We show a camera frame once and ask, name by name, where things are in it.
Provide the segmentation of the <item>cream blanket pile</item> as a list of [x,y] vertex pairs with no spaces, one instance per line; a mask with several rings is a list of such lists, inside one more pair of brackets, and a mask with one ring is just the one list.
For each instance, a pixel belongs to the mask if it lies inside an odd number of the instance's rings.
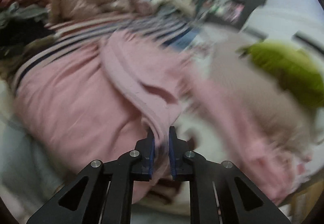
[[171,5],[174,8],[180,10],[186,16],[196,16],[196,5],[193,0],[151,0],[151,4],[154,7],[160,7],[161,5]]

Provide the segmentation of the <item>pink dotted pajama top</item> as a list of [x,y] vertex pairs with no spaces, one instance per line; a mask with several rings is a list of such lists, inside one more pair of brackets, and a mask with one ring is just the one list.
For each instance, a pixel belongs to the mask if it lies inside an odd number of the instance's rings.
[[189,54],[163,49],[128,31],[85,44],[21,80],[14,108],[26,129],[72,171],[116,160],[151,129],[153,178],[134,184],[140,201],[169,174],[169,127],[181,99],[197,104],[228,144],[237,166],[275,203],[293,190],[291,155],[266,139],[251,113],[201,76]]

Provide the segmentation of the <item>pink beige crumpled duvet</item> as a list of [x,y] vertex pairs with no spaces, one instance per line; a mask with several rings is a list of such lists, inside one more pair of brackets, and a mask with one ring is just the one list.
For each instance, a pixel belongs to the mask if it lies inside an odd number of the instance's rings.
[[84,20],[114,11],[149,16],[156,6],[146,0],[50,0],[49,22]]

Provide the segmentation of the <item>beige striped pillow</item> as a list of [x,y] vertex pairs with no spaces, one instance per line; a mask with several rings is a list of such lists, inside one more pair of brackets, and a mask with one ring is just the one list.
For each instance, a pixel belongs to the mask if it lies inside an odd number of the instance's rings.
[[275,79],[236,52],[248,45],[240,35],[217,43],[210,65],[210,77],[237,96],[265,135],[277,145],[306,158],[315,138],[310,114],[281,90]]

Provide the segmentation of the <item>white bed headboard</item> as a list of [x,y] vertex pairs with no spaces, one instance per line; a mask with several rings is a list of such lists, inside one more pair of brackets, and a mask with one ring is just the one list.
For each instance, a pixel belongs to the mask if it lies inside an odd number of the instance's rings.
[[257,7],[241,31],[262,39],[293,41],[323,55],[323,23],[293,10]]

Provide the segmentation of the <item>green avocado plush toy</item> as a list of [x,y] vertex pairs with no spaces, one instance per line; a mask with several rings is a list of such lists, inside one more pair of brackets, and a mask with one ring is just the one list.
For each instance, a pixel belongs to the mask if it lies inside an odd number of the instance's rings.
[[323,77],[319,67],[304,49],[287,43],[264,40],[236,50],[274,77],[282,90],[290,92],[309,109],[323,107]]

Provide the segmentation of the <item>striped fleece bed blanket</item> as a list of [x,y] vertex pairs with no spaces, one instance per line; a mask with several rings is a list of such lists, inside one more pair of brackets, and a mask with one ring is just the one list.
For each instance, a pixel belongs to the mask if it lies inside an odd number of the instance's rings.
[[158,15],[139,17],[134,14],[101,14],[85,20],[73,20],[60,24],[47,24],[59,36],[58,40],[47,49],[37,53],[26,61],[9,83],[12,92],[16,92],[22,79],[28,72],[79,49],[80,47],[107,38],[115,31],[129,31],[158,41],[163,46],[175,45],[183,37],[190,42],[201,32],[201,28],[189,18],[179,15]]

